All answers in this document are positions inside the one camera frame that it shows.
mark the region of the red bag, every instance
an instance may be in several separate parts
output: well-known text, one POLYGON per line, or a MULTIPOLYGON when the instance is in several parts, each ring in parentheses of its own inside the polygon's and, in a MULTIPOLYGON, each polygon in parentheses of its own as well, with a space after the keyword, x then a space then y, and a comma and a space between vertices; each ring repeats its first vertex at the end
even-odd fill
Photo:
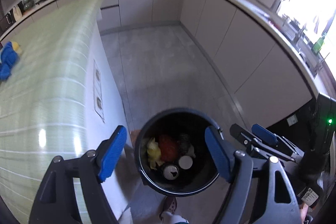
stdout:
POLYGON ((179 146, 170 136, 160 135, 159 147, 161 149, 161 160, 168 162, 177 160, 179 157, 179 146))

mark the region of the can lid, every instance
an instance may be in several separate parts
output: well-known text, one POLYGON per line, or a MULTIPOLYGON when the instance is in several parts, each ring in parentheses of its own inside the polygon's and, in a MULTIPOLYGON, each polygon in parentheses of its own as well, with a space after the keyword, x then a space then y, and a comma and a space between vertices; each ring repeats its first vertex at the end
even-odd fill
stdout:
POLYGON ((163 169, 163 176, 168 180, 174 180, 177 179, 179 176, 179 169, 175 165, 167 165, 163 169))
POLYGON ((189 169, 193 165, 193 159, 190 156, 182 156, 178 160, 178 164, 182 169, 189 169))

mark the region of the shoe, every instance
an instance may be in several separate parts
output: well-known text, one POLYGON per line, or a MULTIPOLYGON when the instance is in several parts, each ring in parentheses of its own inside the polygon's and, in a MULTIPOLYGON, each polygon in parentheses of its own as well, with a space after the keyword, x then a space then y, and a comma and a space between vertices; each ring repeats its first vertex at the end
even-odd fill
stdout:
POLYGON ((161 214, 163 212, 169 212, 171 214, 175 214, 177 209, 177 200, 174 196, 167 196, 165 202, 163 204, 162 212, 160 213, 160 220, 162 220, 161 214))

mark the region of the stuffed toy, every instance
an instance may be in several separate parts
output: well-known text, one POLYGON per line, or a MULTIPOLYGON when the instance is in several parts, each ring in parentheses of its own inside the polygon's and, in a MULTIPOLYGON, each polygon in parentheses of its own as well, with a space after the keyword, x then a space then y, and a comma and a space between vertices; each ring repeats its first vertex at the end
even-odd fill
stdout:
POLYGON ((0 81, 5 81, 10 77, 11 70, 21 53, 19 44, 11 41, 0 50, 0 81))

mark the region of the barcode label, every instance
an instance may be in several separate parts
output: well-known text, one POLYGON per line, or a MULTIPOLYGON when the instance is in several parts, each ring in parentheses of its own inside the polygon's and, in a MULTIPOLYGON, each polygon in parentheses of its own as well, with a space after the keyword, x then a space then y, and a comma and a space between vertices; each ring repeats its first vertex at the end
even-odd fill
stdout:
POLYGON ((313 191, 313 189, 308 188, 305 195, 301 198, 301 200, 306 203, 308 206, 314 204, 314 202, 319 198, 319 196, 313 191))
POLYGON ((293 124, 297 123, 298 120, 297 120, 296 115, 294 114, 290 116, 289 118, 287 118, 287 122, 288 122, 288 126, 292 126, 293 124))

